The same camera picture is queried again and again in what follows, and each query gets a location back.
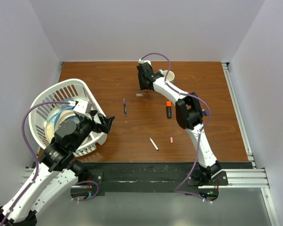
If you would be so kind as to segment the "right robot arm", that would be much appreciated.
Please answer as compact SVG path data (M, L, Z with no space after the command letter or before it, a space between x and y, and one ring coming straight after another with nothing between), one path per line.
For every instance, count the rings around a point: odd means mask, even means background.
M141 90L160 93L175 105L177 124L188 133L196 149L198 166L192 167L188 178L194 179L199 185L213 184L222 169L205 134L206 124L203 122L200 98L196 93L189 94L166 81L162 73L155 73L150 61L139 60L137 70Z

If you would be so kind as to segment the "white purple-tip pen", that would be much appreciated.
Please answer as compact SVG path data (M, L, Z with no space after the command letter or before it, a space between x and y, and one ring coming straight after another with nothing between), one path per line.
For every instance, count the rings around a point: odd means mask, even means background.
M150 140L150 142L152 143L152 145L154 146L155 150L158 151L159 148L158 148L158 146L156 145L156 143L154 142L154 140L153 140L151 137L149 138L149 140Z

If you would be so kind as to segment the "black orange highlighter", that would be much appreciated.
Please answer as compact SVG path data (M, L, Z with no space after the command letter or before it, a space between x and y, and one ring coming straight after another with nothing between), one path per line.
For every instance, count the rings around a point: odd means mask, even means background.
M166 102L166 116L168 119L172 118L172 102L171 101Z

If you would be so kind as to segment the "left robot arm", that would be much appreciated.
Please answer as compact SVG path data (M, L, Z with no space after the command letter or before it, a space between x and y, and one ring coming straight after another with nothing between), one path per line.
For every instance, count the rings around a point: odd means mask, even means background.
M51 144L30 177L4 206L0 207L0 224L6 226L34 226L37 218L61 193L71 186L83 185L88 173L74 153L91 132L111 130L114 116L106 117L97 111L78 115L79 122L66 121L54 133Z

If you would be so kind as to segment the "purple pen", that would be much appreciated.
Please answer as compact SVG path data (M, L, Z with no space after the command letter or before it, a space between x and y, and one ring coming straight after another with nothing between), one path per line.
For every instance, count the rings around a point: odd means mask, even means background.
M126 100L123 99L123 107L124 107L124 116L127 116L127 110L126 110Z

